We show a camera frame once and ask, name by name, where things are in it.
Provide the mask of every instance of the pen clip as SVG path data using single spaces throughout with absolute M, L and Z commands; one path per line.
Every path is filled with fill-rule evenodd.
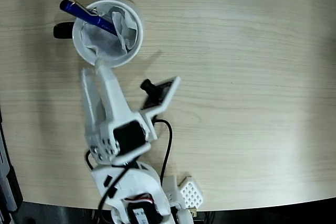
M 88 8 L 86 9 L 84 6 L 82 6 L 81 4 L 79 4 L 76 0 L 68 0 L 72 5 L 77 5 L 79 8 L 81 8 L 84 12 L 86 12 L 87 14 L 89 14 L 90 16 L 98 16 L 98 11 L 97 8 Z

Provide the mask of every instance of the wood grain surface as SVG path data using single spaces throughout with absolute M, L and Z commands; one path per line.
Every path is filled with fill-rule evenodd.
M 97 208 L 79 71 L 53 26 L 61 0 L 0 0 L 0 106 L 26 201 Z M 78 0 L 84 5 L 96 0 Z M 115 70 L 130 106 L 139 85 L 179 75 L 162 118 L 167 175 L 190 174 L 201 210 L 336 196 L 336 0 L 131 0 L 145 19 L 139 54 Z M 167 129 L 143 160 L 158 172 Z

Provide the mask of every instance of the pen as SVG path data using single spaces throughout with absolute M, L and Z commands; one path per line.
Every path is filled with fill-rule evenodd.
M 114 25 L 108 22 L 106 19 L 99 17 L 97 11 L 94 9 L 86 9 L 75 0 L 63 0 L 59 4 L 59 8 L 64 12 L 67 12 L 77 18 L 86 21 L 87 23 L 95 25 L 117 36 Z

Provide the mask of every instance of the white tissue paper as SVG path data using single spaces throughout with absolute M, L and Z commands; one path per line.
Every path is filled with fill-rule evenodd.
M 137 41 L 138 25 L 133 16 L 122 7 L 104 5 L 97 8 L 99 16 L 115 26 L 118 36 L 84 22 L 81 36 L 84 46 L 91 48 L 97 57 L 121 57 Z

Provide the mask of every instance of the black floor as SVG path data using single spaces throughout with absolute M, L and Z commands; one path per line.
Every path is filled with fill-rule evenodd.
M 206 218 L 204 212 L 198 214 L 199 220 L 206 218 L 205 224 L 292 224 L 292 223 L 336 223 L 334 208 L 336 198 L 304 204 L 233 210 L 217 211 L 214 219 Z M 14 215 L 16 224 L 96 224 L 92 221 L 93 211 L 90 209 L 78 209 L 56 207 L 24 202 L 17 214 Z

